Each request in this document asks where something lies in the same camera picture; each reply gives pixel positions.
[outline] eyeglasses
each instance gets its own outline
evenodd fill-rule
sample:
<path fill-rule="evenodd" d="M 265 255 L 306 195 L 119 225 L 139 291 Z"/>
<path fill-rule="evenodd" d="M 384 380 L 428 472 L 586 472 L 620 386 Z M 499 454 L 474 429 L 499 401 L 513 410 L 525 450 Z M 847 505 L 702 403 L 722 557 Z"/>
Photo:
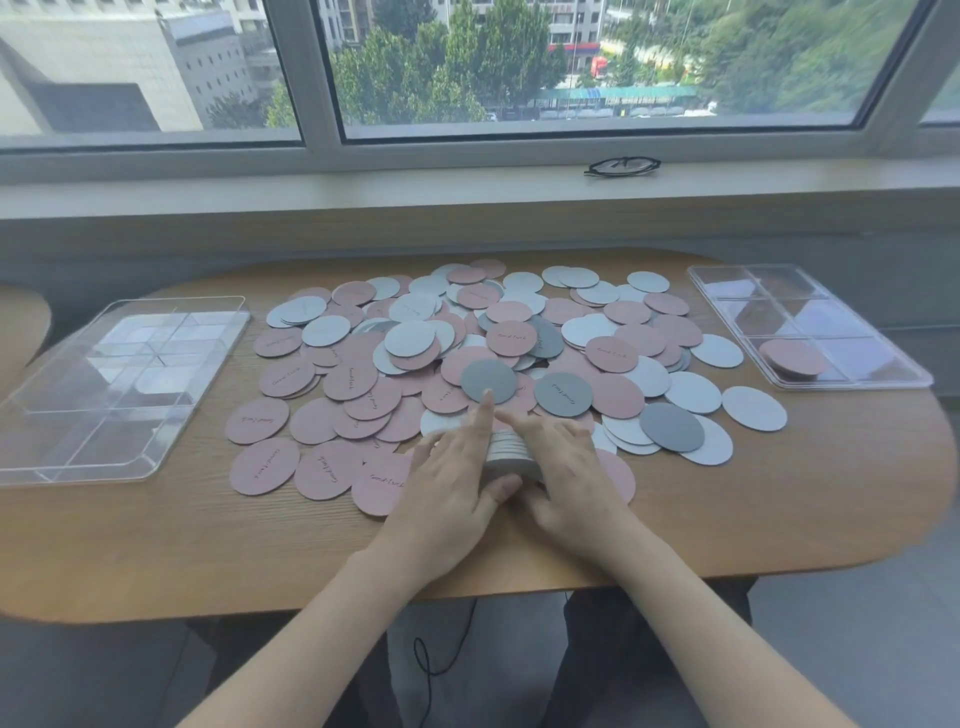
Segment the eyeglasses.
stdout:
<path fill-rule="evenodd" d="M 617 157 L 594 162 L 584 172 L 588 177 L 639 177 L 660 169 L 660 160 L 650 157 Z"/>

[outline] wooden table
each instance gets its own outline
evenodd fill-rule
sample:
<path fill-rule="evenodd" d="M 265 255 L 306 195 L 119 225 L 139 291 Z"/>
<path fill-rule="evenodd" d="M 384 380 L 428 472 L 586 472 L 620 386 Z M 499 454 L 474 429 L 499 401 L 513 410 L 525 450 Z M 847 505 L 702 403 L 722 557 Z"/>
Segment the wooden table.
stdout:
<path fill-rule="evenodd" d="M 157 619 L 293 609 L 305 604 L 377 522 L 349 496 L 312 502 L 291 485 L 267 496 L 227 482 L 239 448 L 228 413 L 258 395 L 266 365 L 252 352 L 265 314 L 299 288 L 351 279 L 424 275 L 466 255 L 291 261 L 194 280 L 158 296 L 243 295 L 254 321 L 159 473 L 141 482 L 0 489 L 0 612 L 65 622 Z M 634 270 L 667 275 L 706 332 L 728 334 L 696 291 L 692 255 L 606 250 L 502 255 L 509 271 L 586 265 L 624 282 Z M 548 295 L 565 292 L 544 291 Z M 748 384 L 790 415 L 781 432 L 712 417 L 732 436 L 730 463 L 625 455 L 636 473 L 633 510 L 703 576 L 847 567 L 920 541 L 947 507 L 956 452 L 926 390 L 787 393 L 749 359 L 733 370 L 693 360 L 721 389 Z M 294 400 L 296 408 L 309 398 Z M 574 589 L 607 583 L 548 544 L 508 506 L 479 547 L 427 597 Z"/>

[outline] floor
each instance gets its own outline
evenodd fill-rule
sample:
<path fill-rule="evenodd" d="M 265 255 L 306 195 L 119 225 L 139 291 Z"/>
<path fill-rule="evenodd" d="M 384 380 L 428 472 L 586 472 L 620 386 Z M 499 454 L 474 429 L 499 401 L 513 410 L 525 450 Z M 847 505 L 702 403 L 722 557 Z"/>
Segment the floor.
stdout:
<path fill-rule="evenodd" d="M 960 430 L 960 417 L 953 418 Z M 954 728 L 960 716 L 960 502 L 922 545 L 879 564 L 760 579 L 756 629 L 865 728 Z M 563 594 L 481 600 L 431 726 L 534 726 L 565 648 Z M 425 705 L 413 640 L 434 668 L 469 602 L 409 607 L 389 632 L 406 725 Z M 179 621 L 60 627 L 0 620 L 0 725 L 167 728 L 200 701 L 210 650 Z M 626 719 L 604 724 L 629 726 Z M 601 728 L 598 720 L 590 728 Z"/>

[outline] hand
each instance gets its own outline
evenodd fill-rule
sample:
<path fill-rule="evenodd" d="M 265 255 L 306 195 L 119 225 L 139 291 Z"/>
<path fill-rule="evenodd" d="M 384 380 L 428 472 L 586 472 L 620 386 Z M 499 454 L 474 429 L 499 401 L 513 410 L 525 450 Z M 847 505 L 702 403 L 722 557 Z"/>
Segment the hand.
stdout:
<path fill-rule="evenodd" d="M 521 417 L 497 409 L 540 465 L 545 490 L 525 485 L 519 493 L 537 525 L 568 551 L 611 570 L 625 543 L 624 529 L 639 521 L 607 477 L 589 432 L 570 420 Z"/>
<path fill-rule="evenodd" d="M 488 391 L 471 420 L 429 435 L 414 448 L 403 496 L 372 547 L 402 559 L 418 589 L 463 561 L 497 507 L 520 487 L 519 475 L 504 475 L 481 488 L 492 427 Z"/>

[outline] plastic tray compartment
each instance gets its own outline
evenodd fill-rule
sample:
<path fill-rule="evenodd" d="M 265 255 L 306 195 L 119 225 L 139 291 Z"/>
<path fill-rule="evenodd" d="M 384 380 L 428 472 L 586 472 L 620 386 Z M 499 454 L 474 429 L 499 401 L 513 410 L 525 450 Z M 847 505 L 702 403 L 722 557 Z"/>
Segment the plastic tray compartment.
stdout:
<path fill-rule="evenodd" d="M 784 389 L 928 387 L 933 377 L 823 285 L 795 265 L 695 265 L 690 277 L 771 382 Z M 801 339 L 829 368 L 786 378 L 760 355 L 771 339 Z"/>
<path fill-rule="evenodd" d="M 241 296 L 112 303 L 0 404 L 0 485 L 153 474 L 249 320 Z"/>

